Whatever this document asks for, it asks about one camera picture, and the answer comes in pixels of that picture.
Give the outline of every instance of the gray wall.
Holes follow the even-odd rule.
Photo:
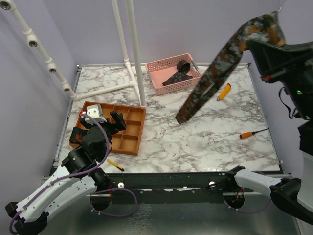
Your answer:
[[[73,84],[75,61],[42,0],[16,0],[60,70]],[[0,234],[9,234],[4,210],[23,200],[52,166],[69,98],[25,43],[10,13],[0,10]]]
[[[123,63],[111,1],[43,1],[79,64]],[[124,1],[118,3],[134,61]],[[190,53],[209,63],[243,23],[279,5],[279,0],[134,0],[141,61]]]
[[[287,0],[279,13],[279,21],[288,44],[297,44],[313,41],[313,1]],[[255,64],[251,65],[251,73],[259,96],[270,133],[278,154],[283,160],[286,172],[292,172],[295,177],[302,177],[303,159],[299,150],[299,132],[297,127],[305,121],[288,118],[287,109],[278,99],[278,90],[281,83],[265,84],[259,79],[260,75]],[[293,106],[289,97],[284,101]],[[301,222],[304,235],[313,234],[313,226]]]

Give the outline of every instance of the black strap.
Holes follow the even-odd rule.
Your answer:
[[[278,93],[279,99],[280,99],[280,101],[283,103],[283,105],[288,109],[288,112],[289,112],[288,117],[289,117],[290,119],[293,119],[295,113],[297,112],[297,109],[295,108],[295,109],[293,110],[293,112],[291,112],[291,108],[290,108],[287,104],[285,104],[285,103],[282,101],[282,98],[281,98],[282,90],[284,90],[285,93],[287,93],[286,88],[285,88],[285,87],[282,87],[282,88],[279,90],[279,93]]]

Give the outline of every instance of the pink plastic basket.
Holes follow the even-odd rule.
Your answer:
[[[181,60],[185,60],[190,63],[190,71],[187,75],[192,76],[193,78],[190,80],[163,86],[162,83],[177,72],[176,65]],[[147,63],[146,70],[157,95],[195,86],[201,78],[200,70],[193,62],[191,55],[188,53]]]

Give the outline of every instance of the white marble surface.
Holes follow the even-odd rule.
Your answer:
[[[144,67],[143,74],[147,108],[139,155],[109,155],[125,168],[125,173],[226,171],[237,165],[250,170],[279,170],[268,131],[239,139],[242,132],[266,128],[246,65],[232,73],[228,80],[232,89],[222,101],[214,97],[183,125],[177,123],[175,115],[191,89],[157,96]],[[83,67],[77,92],[86,93],[129,79],[125,67]],[[133,88],[74,102],[59,164],[72,149],[69,136],[85,101],[139,105]],[[102,168],[107,173],[120,173],[108,163]]]

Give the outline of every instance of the wooden compartment tray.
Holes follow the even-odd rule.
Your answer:
[[[123,119],[126,123],[126,130],[112,135],[112,153],[122,153],[137,156],[141,141],[143,124],[146,116],[146,109],[134,106],[86,101],[82,110],[86,110],[87,106],[94,104],[101,105],[103,116],[109,120],[110,123],[115,122],[110,115],[111,111],[116,111],[118,114],[123,113]],[[80,118],[81,117],[78,117],[76,127],[86,130],[86,128],[80,123]],[[72,147],[78,147],[78,144],[69,143],[69,145]]]

